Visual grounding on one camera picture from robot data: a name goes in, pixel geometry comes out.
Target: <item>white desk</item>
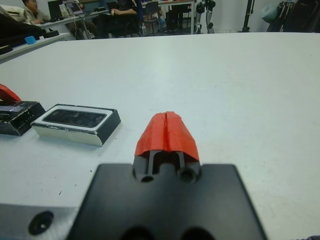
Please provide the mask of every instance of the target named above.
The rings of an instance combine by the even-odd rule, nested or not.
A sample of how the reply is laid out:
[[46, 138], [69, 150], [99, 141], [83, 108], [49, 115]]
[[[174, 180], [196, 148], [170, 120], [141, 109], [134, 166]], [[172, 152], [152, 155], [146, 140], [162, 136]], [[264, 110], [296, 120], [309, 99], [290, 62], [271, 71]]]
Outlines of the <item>white desk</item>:
[[[143, 2], [142, 7], [145, 8], [148, 2]], [[168, 0], [158, 1], [159, 7], [191, 4], [191, 34], [194, 34], [195, 27], [195, 1], [194, 0]]]
[[237, 166], [270, 240], [318, 234], [319, 41], [315, 33], [66, 41], [1, 64], [1, 83], [23, 100], [46, 110], [115, 108], [122, 122], [103, 147], [32, 129], [0, 135], [0, 203], [79, 206], [98, 164], [132, 163], [151, 117], [175, 111], [202, 163]]
[[19, 56], [21, 56], [23, 54], [26, 54], [28, 52], [31, 52], [33, 50], [36, 50], [36, 49], [42, 48], [44, 46], [47, 46], [49, 44], [53, 44], [55, 42], [63, 41], [69, 36], [70, 36], [70, 33], [60, 33], [60, 35], [58, 35], [58, 36], [53, 36], [53, 37], [50, 37], [50, 38], [40, 39], [40, 40], [36, 41], [35, 44], [31, 44], [31, 45], [23, 44], [23, 45], [20, 45], [20, 46], [16, 46], [16, 47], [13, 48], [12, 51], [0, 55], [0, 64], [4, 63], [6, 61], [9, 61], [11, 59], [14, 59], [16, 57], [19, 57]]

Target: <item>red plastic cover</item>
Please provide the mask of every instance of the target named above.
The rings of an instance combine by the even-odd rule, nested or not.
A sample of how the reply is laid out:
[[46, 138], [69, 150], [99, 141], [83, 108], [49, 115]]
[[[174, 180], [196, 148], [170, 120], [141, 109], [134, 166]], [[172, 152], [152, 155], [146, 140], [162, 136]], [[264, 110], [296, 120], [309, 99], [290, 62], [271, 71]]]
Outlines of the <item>red plastic cover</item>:
[[198, 150], [181, 117], [173, 111], [157, 113], [140, 137], [135, 156], [147, 151], [184, 152], [199, 161]]
[[21, 101], [21, 99], [5, 85], [0, 84], [0, 99], [6, 103]]

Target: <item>black bag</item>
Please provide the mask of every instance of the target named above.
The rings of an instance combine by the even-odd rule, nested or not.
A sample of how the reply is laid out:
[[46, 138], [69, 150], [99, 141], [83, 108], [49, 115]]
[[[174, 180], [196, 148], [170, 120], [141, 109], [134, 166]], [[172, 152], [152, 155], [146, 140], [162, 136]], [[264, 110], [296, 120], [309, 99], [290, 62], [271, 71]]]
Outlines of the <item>black bag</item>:
[[0, 14], [0, 46], [16, 46], [26, 43], [25, 37], [34, 36], [39, 39], [43, 30], [34, 25], [17, 22], [16, 20]]
[[166, 29], [174, 31], [178, 28], [178, 13], [177, 11], [170, 10], [165, 14]]

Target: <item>laptop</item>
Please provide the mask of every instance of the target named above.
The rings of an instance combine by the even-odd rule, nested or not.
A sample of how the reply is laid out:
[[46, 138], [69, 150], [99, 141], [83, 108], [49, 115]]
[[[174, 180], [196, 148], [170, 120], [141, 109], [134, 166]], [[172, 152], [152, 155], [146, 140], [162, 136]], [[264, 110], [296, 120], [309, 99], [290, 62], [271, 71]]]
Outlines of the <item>laptop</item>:
[[60, 7], [59, 7], [59, 5], [61, 5], [62, 3], [63, 3], [63, 0], [48, 1], [48, 7], [49, 7], [51, 19], [57, 19], [62, 17]]
[[63, 3], [65, 4], [70, 14], [79, 15], [84, 13], [84, 11], [82, 11], [79, 4], [75, 0], [67, 0], [63, 1]]

